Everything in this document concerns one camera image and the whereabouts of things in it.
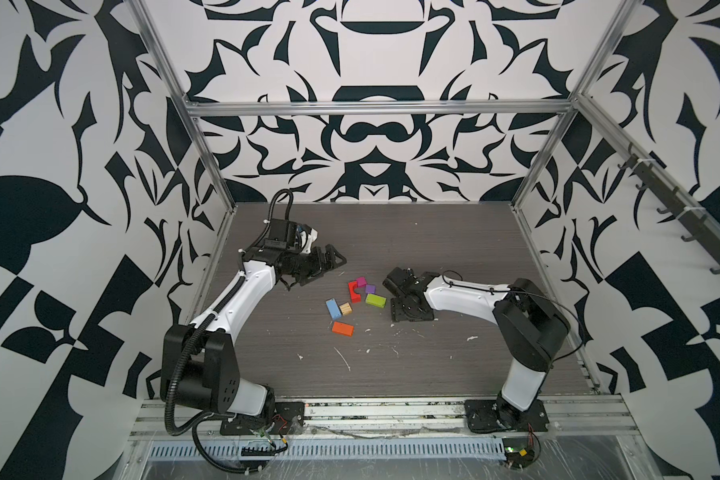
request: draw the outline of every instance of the green block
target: green block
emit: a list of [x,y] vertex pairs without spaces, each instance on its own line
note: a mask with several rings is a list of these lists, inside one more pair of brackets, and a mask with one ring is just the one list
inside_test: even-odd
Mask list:
[[387,304],[387,299],[385,299],[383,296],[369,293],[365,296],[365,302],[377,306],[378,308],[384,308],[384,305]]

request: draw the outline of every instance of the dark wooden tabletop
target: dark wooden tabletop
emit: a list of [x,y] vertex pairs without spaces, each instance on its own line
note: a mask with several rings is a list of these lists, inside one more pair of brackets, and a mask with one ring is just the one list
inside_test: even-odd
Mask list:
[[[259,235],[265,204],[240,204],[206,298],[237,272],[237,250]],[[282,217],[283,206],[275,217]],[[541,284],[508,204],[296,204],[291,220],[318,231],[347,264],[288,292],[280,284],[250,315],[235,350],[245,379],[279,396],[460,396],[500,391],[512,357],[495,324],[455,312],[437,321],[393,324],[389,307],[352,304],[340,319],[352,337],[331,332],[326,300],[349,302],[347,282],[364,276],[379,295],[392,268],[416,274],[456,270],[465,280]],[[568,342],[562,352],[570,349]],[[542,392],[588,393],[575,356],[560,360]]]

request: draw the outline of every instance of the patterned panel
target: patterned panel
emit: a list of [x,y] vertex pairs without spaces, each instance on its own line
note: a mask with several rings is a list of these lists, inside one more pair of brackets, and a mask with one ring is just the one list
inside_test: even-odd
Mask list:
[[720,0],[646,0],[591,93],[720,222]]
[[0,478],[111,478],[223,214],[120,0],[0,2]]
[[554,114],[204,118],[238,201],[511,200]]
[[523,212],[601,388],[624,396],[666,475],[715,478],[720,276],[621,162],[579,115]]
[[566,97],[618,1],[147,3],[191,100],[338,101]]

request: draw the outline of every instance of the white debris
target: white debris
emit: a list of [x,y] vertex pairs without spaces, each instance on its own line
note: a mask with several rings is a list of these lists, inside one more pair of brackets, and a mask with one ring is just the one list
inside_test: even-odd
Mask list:
[[347,363],[346,358],[344,358],[344,355],[342,355],[342,353],[341,353],[336,347],[333,347],[333,349],[336,351],[336,353],[338,354],[338,356],[340,356],[340,357],[342,358],[342,360],[344,360],[344,364],[347,366],[347,370],[349,370],[349,371],[351,372],[351,371],[352,371],[352,367],[349,366],[349,364]]

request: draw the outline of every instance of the orange block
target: orange block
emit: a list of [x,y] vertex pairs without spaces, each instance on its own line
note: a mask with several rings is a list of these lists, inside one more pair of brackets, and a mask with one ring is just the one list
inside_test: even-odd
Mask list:
[[355,332],[354,325],[347,325],[346,323],[334,322],[331,331],[340,335],[352,336]]
[[352,299],[352,303],[357,303],[360,301],[360,294],[355,293],[355,289],[358,287],[358,283],[355,282],[349,282],[347,285],[349,285],[349,298]]

